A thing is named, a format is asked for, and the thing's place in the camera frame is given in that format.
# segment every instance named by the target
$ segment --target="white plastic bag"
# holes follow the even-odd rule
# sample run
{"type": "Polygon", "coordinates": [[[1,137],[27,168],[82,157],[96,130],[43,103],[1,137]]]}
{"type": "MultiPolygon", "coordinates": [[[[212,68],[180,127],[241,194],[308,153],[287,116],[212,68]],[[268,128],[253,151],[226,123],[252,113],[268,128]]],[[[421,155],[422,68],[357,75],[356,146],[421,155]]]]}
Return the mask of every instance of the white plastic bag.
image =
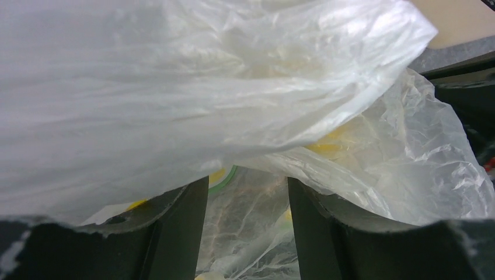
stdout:
{"type": "Polygon", "coordinates": [[[0,9],[0,214],[79,224],[365,110],[436,31],[400,0],[0,9]]]}
{"type": "Polygon", "coordinates": [[[300,279],[287,179],[239,167],[209,195],[196,280],[300,279]]]}
{"type": "Polygon", "coordinates": [[[493,185],[459,118],[410,69],[370,108],[316,145],[240,164],[296,177],[324,194],[337,193],[414,225],[495,216],[493,185]]]}

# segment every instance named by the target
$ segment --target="plastic bag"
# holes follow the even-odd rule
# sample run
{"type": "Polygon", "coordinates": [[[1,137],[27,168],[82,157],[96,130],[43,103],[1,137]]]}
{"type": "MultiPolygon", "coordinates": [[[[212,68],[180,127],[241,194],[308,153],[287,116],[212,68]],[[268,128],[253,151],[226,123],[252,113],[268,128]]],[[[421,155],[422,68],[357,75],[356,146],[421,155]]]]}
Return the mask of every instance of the plastic bag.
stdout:
{"type": "Polygon", "coordinates": [[[407,1],[0,9],[0,213],[80,224],[365,110],[436,30],[407,1]]]}
{"type": "Polygon", "coordinates": [[[300,279],[287,179],[237,168],[208,197],[197,280],[300,279]]]}
{"type": "Polygon", "coordinates": [[[459,118],[410,69],[370,108],[316,144],[239,164],[296,177],[414,225],[495,216],[493,185],[459,118]]]}

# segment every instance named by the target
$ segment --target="green rim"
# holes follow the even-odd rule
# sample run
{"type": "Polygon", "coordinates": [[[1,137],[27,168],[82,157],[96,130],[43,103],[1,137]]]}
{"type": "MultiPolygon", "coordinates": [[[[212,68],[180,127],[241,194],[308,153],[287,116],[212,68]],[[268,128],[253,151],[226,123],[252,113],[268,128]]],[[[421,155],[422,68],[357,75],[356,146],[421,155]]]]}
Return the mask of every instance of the green rim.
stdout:
{"type": "Polygon", "coordinates": [[[218,192],[219,190],[223,189],[232,179],[233,174],[235,173],[236,169],[237,169],[237,166],[235,166],[235,165],[232,166],[232,169],[229,172],[229,174],[227,175],[227,177],[223,181],[221,181],[220,184],[216,185],[213,188],[210,188],[208,190],[208,194],[214,194],[214,193],[218,192]]]}

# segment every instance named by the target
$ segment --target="translucent plastic bag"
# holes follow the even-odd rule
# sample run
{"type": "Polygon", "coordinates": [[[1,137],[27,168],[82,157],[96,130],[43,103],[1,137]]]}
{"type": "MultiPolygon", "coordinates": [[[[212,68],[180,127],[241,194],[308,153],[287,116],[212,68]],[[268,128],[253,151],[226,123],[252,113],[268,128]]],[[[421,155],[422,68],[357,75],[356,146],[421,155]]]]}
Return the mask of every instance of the translucent plastic bag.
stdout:
{"type": "Polygon", "coordinates": [[[493,185],[459,118],[409,69],[370,108],[316,144],[240,164],[296,177],[414,225],[495,216],[493,185]]]}
{"type": "Polygon", "coordinates": [[[237,168],[208,198],[197,280],[300,279],[287,179],[237,168]]]}
{"type": "Polygon", "coordinates": [[[0,9],[0,214],[80,224],[365,110],[435,35],[399,0],[0,9]]]}

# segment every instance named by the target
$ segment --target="gray countertop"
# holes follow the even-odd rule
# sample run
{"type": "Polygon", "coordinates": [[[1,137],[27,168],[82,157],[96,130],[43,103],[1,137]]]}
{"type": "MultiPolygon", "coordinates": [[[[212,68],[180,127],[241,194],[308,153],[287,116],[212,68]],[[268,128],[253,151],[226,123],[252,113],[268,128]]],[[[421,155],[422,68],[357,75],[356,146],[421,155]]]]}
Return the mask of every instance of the gray countertop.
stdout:
{"type": "Polygon", "coordinates": [[[478,57],[491,51],[495,51],[495,36],[440,50],[427,48],[409,65],[409,68],[422,73],[478,57]]]}

